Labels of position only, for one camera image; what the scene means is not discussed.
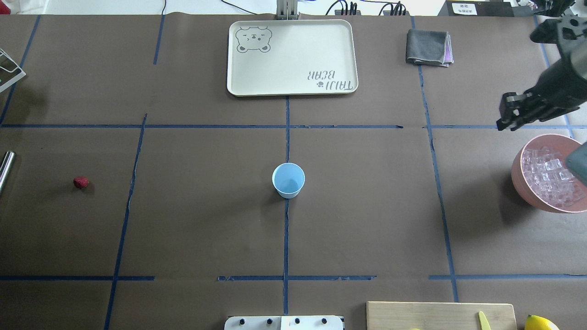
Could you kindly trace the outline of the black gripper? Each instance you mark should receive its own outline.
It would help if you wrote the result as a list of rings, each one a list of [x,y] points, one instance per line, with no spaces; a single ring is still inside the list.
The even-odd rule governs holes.
[[[502,95],[496,127],[499,131],[516,131],[536,120],[549,121],[578,110],[586,102],[586,85],[586,78],[575,69],[570,56],[564,56],[541,73],[528,93]]]

